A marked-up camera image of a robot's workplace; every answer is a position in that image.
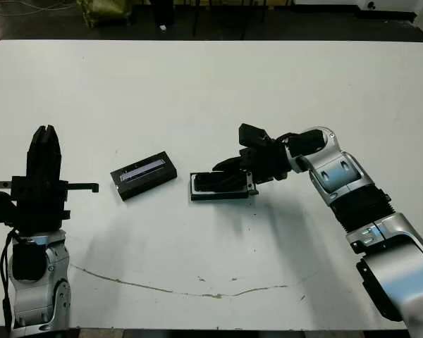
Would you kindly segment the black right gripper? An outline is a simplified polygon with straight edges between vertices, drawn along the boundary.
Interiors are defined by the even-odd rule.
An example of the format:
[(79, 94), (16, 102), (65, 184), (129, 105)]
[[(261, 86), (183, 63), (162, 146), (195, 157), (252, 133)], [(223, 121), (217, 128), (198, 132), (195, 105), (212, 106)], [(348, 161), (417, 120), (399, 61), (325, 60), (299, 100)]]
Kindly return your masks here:
[(282, 142), (271, 142), (265, 145), (243, 144), (240, 157), (228, 158), (217, 163), (214, 172), (243, 171), (245, 179), (238, 182), (205, 182), (199, 183), (199, 191), (206, 193), (246, 193), (258, 194), (256, 186), (272, 180), (285, 180), (290, 172), (286, 146)]

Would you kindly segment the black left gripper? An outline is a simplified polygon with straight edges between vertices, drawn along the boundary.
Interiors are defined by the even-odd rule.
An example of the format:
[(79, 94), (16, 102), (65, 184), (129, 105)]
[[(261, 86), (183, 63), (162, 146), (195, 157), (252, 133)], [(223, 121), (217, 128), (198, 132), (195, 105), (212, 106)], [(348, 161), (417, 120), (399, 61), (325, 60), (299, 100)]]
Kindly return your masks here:
[[(36, 177), (44, 172), (51, 179)], [(71, 212), (64, 208), (70, 190), (99, 191), (97, 183), (59, 180), (61, 148), (54, 126), (40, 126), (27, 151), (26, 176), (0, 181), (0, 223), (23, 234), (55, 232)]]

